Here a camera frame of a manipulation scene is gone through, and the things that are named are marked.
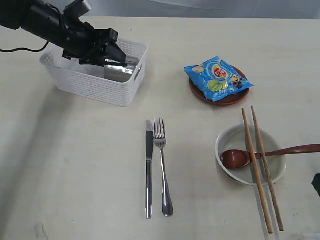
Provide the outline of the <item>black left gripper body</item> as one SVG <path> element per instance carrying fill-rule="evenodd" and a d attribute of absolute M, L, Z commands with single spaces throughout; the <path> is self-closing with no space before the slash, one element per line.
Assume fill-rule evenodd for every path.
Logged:
<path fill-rule="evenodd" d="M 62 56 L 68 60 L 105 56 L 107 43 L 118 40 L 118 32 L 113 28 L 95 29 L 87 22 L 67 24 L 63 21 L 59 26 L 66 40 Z"/>

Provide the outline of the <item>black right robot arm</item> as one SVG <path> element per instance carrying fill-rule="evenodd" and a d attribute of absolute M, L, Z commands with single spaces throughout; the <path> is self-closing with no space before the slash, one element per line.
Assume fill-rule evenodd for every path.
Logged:
<path fill-rule="evenodd" d="M 315 174 L 311 184 L 317 192 L 317 194 L 320 196 L 320 173 Z"/>

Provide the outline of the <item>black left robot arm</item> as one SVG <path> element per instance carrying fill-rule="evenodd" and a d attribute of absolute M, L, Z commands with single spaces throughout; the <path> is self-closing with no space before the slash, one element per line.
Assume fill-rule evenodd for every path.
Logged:
<path fill-rule="evenodd" d="M 88 0 L 74 0 L 63 11 L 42 0 L 2 0 L 0 25 L 44 39 L 62 48 L 63 58 L 77 59 L 81 65 L 124 65 L 127 56 L 117 45 L 118 32 L 80 21 L 91 9 Z"/>

